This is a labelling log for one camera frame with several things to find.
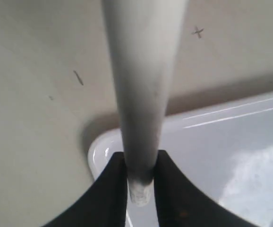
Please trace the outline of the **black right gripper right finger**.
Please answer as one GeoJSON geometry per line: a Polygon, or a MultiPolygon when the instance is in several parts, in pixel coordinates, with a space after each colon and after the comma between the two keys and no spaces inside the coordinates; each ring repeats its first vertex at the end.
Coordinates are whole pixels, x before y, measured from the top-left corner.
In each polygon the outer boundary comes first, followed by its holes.
{"type": "Polygon", "coordinates": [[[247,226],[196,188],[165,150],[159,150],[154,168],[154,195],[161,227],[247,226]]]}

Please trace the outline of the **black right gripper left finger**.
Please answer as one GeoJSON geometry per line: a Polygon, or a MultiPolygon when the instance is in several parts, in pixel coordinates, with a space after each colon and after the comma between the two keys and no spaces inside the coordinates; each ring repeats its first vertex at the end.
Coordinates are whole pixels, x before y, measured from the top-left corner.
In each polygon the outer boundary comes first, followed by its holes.
{"type": "Polygon", "coordinates": [[[124,227],[128,200],[127,169],[115,152],[92,186],[46,227],[124,227]]]}

